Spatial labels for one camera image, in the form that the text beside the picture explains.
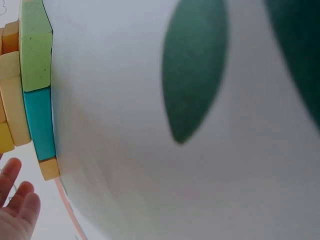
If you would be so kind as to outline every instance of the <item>human hand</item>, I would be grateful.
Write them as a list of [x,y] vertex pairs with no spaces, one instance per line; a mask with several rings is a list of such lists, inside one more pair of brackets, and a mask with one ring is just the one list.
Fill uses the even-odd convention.
[[30,240],[40,212],[40,199],[30,182],[21,183],[13,198],[6,199],[21,169],[21,161],[11,158],[0,172],[0,239]]

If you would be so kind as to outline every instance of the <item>dark green spot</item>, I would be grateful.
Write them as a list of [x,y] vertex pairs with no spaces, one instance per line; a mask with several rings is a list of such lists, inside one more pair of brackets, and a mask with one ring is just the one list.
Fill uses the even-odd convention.
[[223,77],[228,45],[223,0],[181,0],[163,50],[162,88],[171,133],[179,144],[198,129]]
[[292,79],[320,129],[320,1],[265,3]]

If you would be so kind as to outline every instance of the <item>foam block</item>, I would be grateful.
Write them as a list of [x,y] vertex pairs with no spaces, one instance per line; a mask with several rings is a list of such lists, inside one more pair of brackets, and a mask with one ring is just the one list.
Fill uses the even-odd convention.
[[0,154],[4,154],[15,149],[14,142],[11,138],[8,123],[0,123]]
[[23,0],[20,7],[20,64],[25,92],[51,84],[53,31],[41,0]]
[[20,76],[19,52],[14,51],[0,56],[0,81]]
[[55,179],[60,176],[56,157],[39,161],[39,166],[45,181]]
[[2,103],[1,91],[0,91],[0,124],[4,123],[5,121],[6,121],[5,109]]
[[3,51],[2,51],[2,36],[4,33],[4,28],[0,28],[0,55],[2,55]]
[[13,143],[15,146],[25,145],[31,142],[20,76],[0,80],[0,92],[9,125]]
[[19,20],[7,23],[2,36],[3,54],[19,50]]
[[21,146],[30,143],[18,51],[0,56],[0,94],[14,145]]
[[56,148],[51,113],[51,89],[46,87],[23,92],[23,95],[36,156],[39,161],[52,158],[56,155]]

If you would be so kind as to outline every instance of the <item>yellow block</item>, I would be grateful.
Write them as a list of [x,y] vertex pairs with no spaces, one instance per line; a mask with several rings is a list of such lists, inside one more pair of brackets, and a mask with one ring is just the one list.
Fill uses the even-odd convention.
[[0,92],[14,145],[21,146],[31,142],[29,127],[22,96],[21,77],[0,80]]
[[4,28],[0,28],[0,55],[2,55],[2,35],[4,33]]
[[4,26],[2,44],[3,54],[19,50],[19,20]]
[[19,52],[14,51],[0,56],[0,80],[20,76]]
[[15,149],[7,122],[0,123],[0,154]]
[[5,109],[2,103],[1,92],[0,92],[0,124],[6,121]]
[[52,157],[47,160],[38,162],[45,181],[55,179],[60,176],[60,171],[56,157]]
[[30,143],[18,51],[0,56],[0,93],[14,145],[21,146]]

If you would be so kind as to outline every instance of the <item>stacked blocks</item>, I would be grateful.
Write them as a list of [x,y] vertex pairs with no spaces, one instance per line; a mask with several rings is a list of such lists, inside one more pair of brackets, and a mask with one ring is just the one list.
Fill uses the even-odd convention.
[[0,153],[33,140],[45,180],[60,175],[51,107],[53,31],[42,0],[22,0],[0,28]]

